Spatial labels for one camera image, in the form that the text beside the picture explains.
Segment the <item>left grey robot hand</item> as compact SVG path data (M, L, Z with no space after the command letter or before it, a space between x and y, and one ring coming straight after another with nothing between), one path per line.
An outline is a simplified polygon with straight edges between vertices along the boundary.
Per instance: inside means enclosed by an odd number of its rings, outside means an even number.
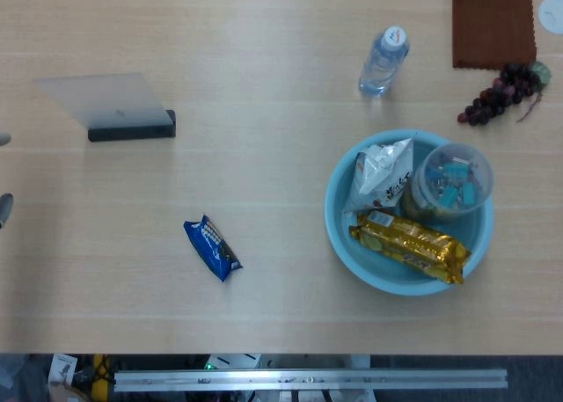
M6 145L11 140L7 133L0 134L0 146ZM13 208L14 197L10 193L2 194L0 197L0 229L7 223Z

